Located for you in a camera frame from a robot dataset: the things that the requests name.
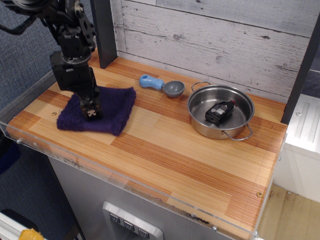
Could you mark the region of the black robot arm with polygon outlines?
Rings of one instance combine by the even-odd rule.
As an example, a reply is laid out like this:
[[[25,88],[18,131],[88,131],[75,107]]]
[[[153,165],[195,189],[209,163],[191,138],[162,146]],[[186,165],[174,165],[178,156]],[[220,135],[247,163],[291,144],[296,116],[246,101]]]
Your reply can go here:
[[[95,27],[79,0],[4,0],[3,4],[16,14],[28,18],[16,26],[1,30],[21,35],[36,19],[40,19],[55,39],[59,51],[50,55],[50,64],[62,91],[79,98],[80,111],[87,121],[101,119],[100,90],[88,61],[95,51]]]

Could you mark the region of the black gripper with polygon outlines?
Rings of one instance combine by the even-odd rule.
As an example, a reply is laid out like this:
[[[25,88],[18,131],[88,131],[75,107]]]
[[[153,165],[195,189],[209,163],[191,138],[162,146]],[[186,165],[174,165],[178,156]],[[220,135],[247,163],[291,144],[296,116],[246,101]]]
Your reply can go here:
[[[69,91],[76,94],[80,101],[80,109],[87,121],[103,117],[102,105],[99,99],[100,90],[97,86],[93,69],[87,61],[69,62],[61,51],[55,51],[50,56],[51,67],[62,91]]]

